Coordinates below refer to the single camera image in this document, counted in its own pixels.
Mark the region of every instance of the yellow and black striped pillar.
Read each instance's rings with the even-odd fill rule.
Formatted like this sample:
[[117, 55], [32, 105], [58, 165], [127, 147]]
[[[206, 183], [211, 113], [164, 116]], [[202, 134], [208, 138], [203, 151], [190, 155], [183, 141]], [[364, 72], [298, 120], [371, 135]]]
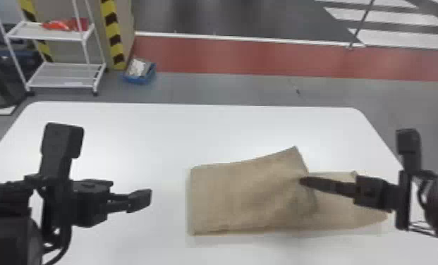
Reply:
[[110, 56], [114, 62], [114, 69], [124, 70], [126, 67], [126, 58], [123, 53], [120, 25], [118, 24], [114, 0], [102, 0], [102, 15], [104, 16], [105, 32], [109, 40]]
[[[18, 0], [18, 3], [26, 19], [31, 22], [36, 22], [35, 5], [32, 3], [32, 0]], [[42, 53], [42, 55], [44, 55], [46, 61], [52, 62], [53, 60], [52, 60], [51, 49], [49, 49], [49, 46], [47, 46], [46, 41], [40, 39], [37, 40], [36, 43], [39, 52]]]

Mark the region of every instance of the folded cloth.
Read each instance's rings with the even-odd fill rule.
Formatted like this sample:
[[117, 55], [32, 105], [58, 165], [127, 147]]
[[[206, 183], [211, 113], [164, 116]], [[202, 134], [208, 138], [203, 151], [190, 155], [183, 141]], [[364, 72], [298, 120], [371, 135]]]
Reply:
[[[332, 180], [355, 182], [354, 172], [321, 172], [309, 175]], [[316, 211], [302, 218], [297, 230], [352, 229], [382, 222], [387, 218], [383, 211], [354, 205], [353, 199], [312, 190]]]
[[189, 224], [194, 235], [218, 231], [289, 228], [316, 209], [299, 179], [308, 174], [296, 147], [190, 172]]
[[355, 182], [357, 173], [308, 173], [296, 147], [242, 162], [196, 166], [188, 186], [190, 232], [351, 229], [386, 219], [384, 212], [356, 206], [351, 198], [299, 185], [307, 175]]

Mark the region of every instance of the red object on shelf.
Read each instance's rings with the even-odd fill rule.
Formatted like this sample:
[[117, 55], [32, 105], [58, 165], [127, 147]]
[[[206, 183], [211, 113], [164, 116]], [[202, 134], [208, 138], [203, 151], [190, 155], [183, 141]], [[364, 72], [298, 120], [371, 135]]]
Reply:
[[[65, 20], [50, 20], [42, 23], [42, 27], [47, 30], [79, 31], [76, 18], [70, 18]], [[82, 31], [88, 30], [89, 20], [87, 18], [80, 18], [80, 27], [82, 28]]]

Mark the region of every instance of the shelf rack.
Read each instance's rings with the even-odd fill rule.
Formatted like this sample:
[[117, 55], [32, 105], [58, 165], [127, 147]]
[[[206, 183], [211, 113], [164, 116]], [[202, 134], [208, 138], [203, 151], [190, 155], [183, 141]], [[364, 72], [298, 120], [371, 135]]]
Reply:
[[[79, 10], [77, 0], [71, 0], [74, 7], [75, 19], [77, 21], [78, 28], [81, 27]], [[100, 44], [99, 34], [97, 28], [93, 23], [94, 17], [92, 15], [92, 9], [88, 3], [88, 0], [84, 0], [89, 15], [89, 20], [92, 22], [86, 31], [58, 31], [58, 30], [46, 30], [42, 27], [41, 23], [30, 22], [26, 20], [23, 12], [18, 6], [19, 14], [22, 20], [13, 27], [9, 32], [6, 32], [3, 23], [0, 19], [0, 31], [4, 36], [5, 43], [8, 46], [10, 55], [15, 63], [16, 70], [20, 75], [21, 80], [26, 89], [26, 93], [33, 95], [33, 87], [56, 87], [56, 88], [87, 88], [92, 89], [93, 95], [98, 95], [97, 87], [99, 81], [106, 70], [107, 64], [105, 63], [105, 57], [102, 52], [102, 46]], [[87, 41], [94, 33], [97, 39], [97, 45], [99, 47], [100, 55], [102, 57], [101, 64], [92, 64], [87, 50]], [[15, 39], [31, 39], [31, 40], [47, 40], [53, 42], [78, 42], [82, 45], [83, 53], [85, 57], [85, 63], [50, 63], [47, 62], [45, 57], [41, 56], [44, 62], [36, 70], [35, 74], [26, 80], [15, 52], [11, 45], [11, 40]]]

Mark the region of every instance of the table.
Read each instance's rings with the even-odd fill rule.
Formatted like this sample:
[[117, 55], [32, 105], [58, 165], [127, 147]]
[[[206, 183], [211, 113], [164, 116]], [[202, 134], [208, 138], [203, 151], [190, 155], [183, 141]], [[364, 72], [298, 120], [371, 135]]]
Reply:
[[[0, 142], [0, 181], [37, 172], [48, 122], [83, 126], [72, 179], [113, 180], [113, 192], [152, 188], [152, 205], [75, 228], [59, 264], [437, 264], [438, 239], [387, 222], [356, 230], [192, 237], [185, 180], [195, 165], [249, 159], [296, 145], [310, 171], [396, 182], [400, 164], [350, 108], [37, 102]], [[41, 201], [31, 199], [39, 220]], [[422, 218], [421, 211], [414, 211]]]

